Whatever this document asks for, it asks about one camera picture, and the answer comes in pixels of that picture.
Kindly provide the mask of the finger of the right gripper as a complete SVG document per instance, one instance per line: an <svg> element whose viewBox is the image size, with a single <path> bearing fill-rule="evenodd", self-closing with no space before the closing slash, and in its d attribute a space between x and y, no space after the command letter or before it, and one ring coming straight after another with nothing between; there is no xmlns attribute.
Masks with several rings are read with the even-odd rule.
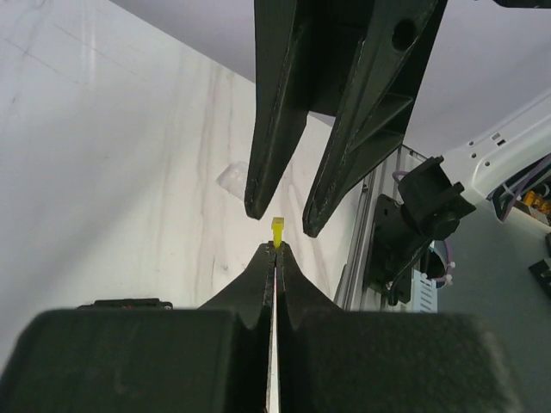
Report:
<svg viewBox="0 0 551 413"><path fill-rule="evenodd" d="M403 142L446 5L372 3L305 204L309 237L319 235L343 197Z"/></svg>
<svg viewBox="0 0 551 413"><path fill-rule="evenodd" d="M322 83L326 1L256 1L256 115L245 211L266 213Z"/></svg>

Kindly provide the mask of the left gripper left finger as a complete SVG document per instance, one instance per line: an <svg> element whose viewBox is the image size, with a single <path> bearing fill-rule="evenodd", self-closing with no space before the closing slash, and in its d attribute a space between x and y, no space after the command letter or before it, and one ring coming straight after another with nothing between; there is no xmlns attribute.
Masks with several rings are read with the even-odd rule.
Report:
<svg viewBox="0 0 551 413"><path fill-rule="evenodd" d="M51 310L20 334L4 412L262 412L276 252L196 309Z"/></svg>

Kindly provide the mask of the black fuse box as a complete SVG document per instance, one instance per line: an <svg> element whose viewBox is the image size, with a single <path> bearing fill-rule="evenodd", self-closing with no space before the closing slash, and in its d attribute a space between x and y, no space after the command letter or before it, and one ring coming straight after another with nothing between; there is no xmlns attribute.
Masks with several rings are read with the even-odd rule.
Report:
<svg viewBox="0 0 551 413"><path fill-rule="evenodd" d="M173 304L159 298L146 299L99 299L91 304L80 305L78 310L172 310Z"/></svg>

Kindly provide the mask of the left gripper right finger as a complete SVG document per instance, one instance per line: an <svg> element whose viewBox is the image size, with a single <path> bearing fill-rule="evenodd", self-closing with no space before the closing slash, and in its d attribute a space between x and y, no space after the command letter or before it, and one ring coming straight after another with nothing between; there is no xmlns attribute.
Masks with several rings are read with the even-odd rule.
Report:
<svg viewBox="0 0 551 413"><path fill-rule="evenodd" d="M507 354L465 314L346 311L276 253L284 412L526 412Z"/></svg>

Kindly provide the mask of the yellow blade fuse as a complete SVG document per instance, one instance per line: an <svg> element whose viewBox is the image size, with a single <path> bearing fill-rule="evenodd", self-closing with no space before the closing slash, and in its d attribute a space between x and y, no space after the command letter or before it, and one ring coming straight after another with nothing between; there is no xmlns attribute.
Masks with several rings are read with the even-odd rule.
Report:
<svg viewBox="0 0 551 413"><path fill-rule="evenodd" d="M273 235L273 245L276 250L280 249L283 244L283 231L285 226L285 220L283 217L274 217L271 223L271 230Z"/></svg>

